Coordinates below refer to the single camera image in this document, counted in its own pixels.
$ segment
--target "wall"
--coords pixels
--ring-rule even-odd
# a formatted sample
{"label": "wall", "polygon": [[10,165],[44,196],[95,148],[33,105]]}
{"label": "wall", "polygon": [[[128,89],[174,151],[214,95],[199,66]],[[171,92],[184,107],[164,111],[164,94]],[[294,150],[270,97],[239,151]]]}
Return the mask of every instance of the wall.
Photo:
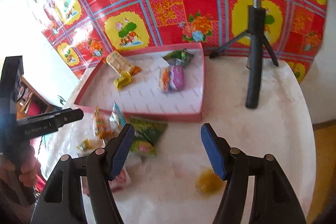
{"label": "wall", "polygon": [[23,55],[24,77],[46,100],[60,105],[78,79],[41,33],[26,0],[0,0],[0,73],[6,56]]}
{"label": "wall", "polygon": [[323,45],[301,89],[312,123],[336,119],[336,0],[328,0]]}

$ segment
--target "tripod leg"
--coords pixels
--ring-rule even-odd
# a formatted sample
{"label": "tripod leg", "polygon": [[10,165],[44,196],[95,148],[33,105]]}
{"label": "tripod leg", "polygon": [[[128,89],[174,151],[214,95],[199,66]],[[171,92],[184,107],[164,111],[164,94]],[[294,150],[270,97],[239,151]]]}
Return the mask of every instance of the tripod leg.
{"label": "tripod leg", "polygon": [[271,57],[273,64],[278,67],[279,66],[279,62],[277,60],[277,57],[275,56],[274,51],[272,49],[272,46],[269,44],[269,42],[268,42],[267,38],[265,37],[265,35],[261,36],[261,40],[262,40],[262,43],[264,44],[266,50],[268,51],[269,56]]}
{"label": "tripod leg", "polygon": [[223,46],[221,46],[220,48],[214,50],[212,53],[209,54],[209,58],[215,58],[217,56],[219,56],[220,52],[223,52],[227,47],[229,47],[231,44],[233,44],[234,42],[236,42],[237,40],[245,37],[248,35],[247,31],[243,31],[242,33],[238,34],[238,36],[234,37],[233,39],[231,39],[228,43],[224,44]]}
{"label": "tripod leg", "polygon": [[250,46],[250,79],[245,106],[255,109],[259,102],[261,74],[263,70],[263,42],[261,37],[251,35]]}

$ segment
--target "yellow round object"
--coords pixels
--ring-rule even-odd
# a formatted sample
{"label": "yellow round object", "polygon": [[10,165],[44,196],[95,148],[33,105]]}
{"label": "yellow round object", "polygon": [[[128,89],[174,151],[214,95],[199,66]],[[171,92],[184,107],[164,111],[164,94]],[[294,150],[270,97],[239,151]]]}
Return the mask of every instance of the yellow round object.
{"label": "yellow round object", "polygon": [[214,194],[222,188],[223,184],[219,176],[209,169],[201,173],[195,186],[202,194]]}

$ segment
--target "round table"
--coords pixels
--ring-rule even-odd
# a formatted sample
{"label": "round table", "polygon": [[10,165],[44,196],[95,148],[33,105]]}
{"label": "round table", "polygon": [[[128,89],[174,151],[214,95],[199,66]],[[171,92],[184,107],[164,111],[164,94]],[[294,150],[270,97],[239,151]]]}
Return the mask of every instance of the round table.
{"label": "round table", "polygon": [[[125,222],[160,224],[212,223],[223,191],[201,196],[195,181],[202,170],[211,168],[200,139],[203,123],[210,123],[218,136],[247,155],[273,154],[290,181],[305,215],[308,214],[315,184],[315,141],[310,115],[300,86],[285,61],[280,67],[264,60],[259,106],[245,108],[249,70],[245,57],[205,59],[205,90],[202,122],[169,122],[156,145],[157,157],[147,158],[128,169],[132,185],[114,193]],[[88,69],[73,91],[73,102]],[[51,136],[47,150],[39,154],[42,173],[48,177],[63,154],[77,157],[76,146],[92,138],[93,115],[65,125]],[[248,223],[254,178],[249,178],[242,223]],[[95,223],[89,197],[84,196],[88,223]]]}

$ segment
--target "tripod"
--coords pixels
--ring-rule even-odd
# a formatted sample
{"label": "tripod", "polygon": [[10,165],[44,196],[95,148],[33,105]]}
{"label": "tripod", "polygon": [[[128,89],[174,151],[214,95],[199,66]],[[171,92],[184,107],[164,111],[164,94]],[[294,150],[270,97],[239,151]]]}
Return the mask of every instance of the tripod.
{"label": "tripod", "polygon": [[272,62],[277,67],[278,60],[273,52],[271,45],[264,35],[266,10],[260,7],[260,0],[253,0],[253,6],[248,6],[248,27],[247,30],[234,37],[228,43],[210,53],[209,58],[215,58],[226,48],[239,39],[249,36],[251,38],[250,52],[247,67],[250,69],[250,79],[247,90],[246,104],[247,108],[255,109],[259,102],[259,93],[261,85],[261,74],[263,70],[263,45],[267,49]]}

